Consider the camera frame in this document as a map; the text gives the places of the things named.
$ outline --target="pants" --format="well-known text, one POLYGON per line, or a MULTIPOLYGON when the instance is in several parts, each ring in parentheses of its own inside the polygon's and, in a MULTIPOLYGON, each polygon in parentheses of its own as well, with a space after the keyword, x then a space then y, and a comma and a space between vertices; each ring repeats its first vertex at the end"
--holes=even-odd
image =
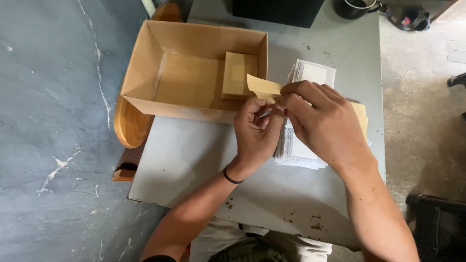
POLYGON ((214 217, 191 243, 189 261, 207 262, 212 255, 248 239, 246 232, 265 236, 295 261, 326 262, 327 255, 332 253, 332 244, 247 225, 240 230, 238 223, 214 217))

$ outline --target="table surface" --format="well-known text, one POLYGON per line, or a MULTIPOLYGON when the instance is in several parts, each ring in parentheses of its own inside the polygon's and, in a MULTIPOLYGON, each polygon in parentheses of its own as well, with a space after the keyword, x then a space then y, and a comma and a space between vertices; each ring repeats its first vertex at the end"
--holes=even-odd
MULTIPOLYGON (((188 22, 269 32, 268 79, 274 82, 284 83, 297 59, 336 68, 334 88, 366 105, 368 140, 385 181, 377 13, 347 21, 333 12, 327 0, 307 29, 233 17, 224 1, 196 0, 188 22)), ((129 198, 171 207, 221 170, 235 154, 232 125, 157 116, 129 198)), ((232 192, 216 216, 358 247, 348 220, 343 182, 330 167, 315 171, 277 165, 269 159, 232 192)))

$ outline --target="mug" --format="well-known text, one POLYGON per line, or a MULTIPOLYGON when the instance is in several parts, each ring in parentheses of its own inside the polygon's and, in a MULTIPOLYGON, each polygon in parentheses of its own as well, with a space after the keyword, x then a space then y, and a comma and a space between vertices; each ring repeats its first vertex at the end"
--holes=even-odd
POLYGON ((382 4, 378 0, 333 0, 333 6, 340 17, 354 20, 379 10, 382 4))

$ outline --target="person's right hand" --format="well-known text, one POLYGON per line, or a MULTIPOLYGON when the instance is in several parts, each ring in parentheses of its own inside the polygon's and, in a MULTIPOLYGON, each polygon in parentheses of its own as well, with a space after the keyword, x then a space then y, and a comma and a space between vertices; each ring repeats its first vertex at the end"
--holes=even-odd
POLYGON ((377 163, 351 103, 337 91, 301 81, 287 84, 280 93, 279 103, 288 110, 296 136, 340 176, 377 163))

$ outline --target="rust spot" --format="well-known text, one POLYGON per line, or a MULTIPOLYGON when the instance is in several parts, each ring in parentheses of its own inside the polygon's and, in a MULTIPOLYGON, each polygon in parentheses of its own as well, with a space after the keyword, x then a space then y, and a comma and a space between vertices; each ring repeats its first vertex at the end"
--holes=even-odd
POLYGON ((315 229, 315 230, 320 230, 322 231, 322 229, 320 228, 320 226, 311 226, 312 229, 315 229))

